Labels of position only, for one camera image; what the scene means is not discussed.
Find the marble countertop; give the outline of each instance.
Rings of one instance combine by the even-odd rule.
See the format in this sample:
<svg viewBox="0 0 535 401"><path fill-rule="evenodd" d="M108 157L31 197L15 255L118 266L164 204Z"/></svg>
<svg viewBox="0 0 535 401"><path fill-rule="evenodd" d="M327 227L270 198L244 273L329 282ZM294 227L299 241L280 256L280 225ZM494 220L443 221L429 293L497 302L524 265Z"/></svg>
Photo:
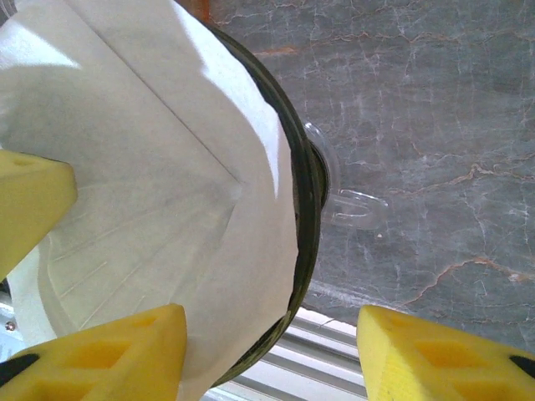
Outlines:
<svg viewBox="0 0 535 401"><path fill-rule="evenodd" d="M535 351L535 2L225 0L377 231L324 226L304 306L393 307Z"/></svg>

